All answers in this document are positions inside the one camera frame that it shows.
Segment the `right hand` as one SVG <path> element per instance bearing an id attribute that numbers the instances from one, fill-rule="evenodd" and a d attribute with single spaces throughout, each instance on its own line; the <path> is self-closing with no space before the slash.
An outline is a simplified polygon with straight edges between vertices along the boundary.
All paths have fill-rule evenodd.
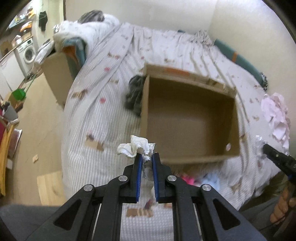
<path id="1" fill-rule="evenodd" d="M 270 215 L 270 222 L 279 224 L 284 220 L 285 215 L 290 208 L 295 207 L 295 197 L 289 197 L 290 191 L 287 187 L 283 190 L 278 203 L 274 207 L 273 213 Z"/>

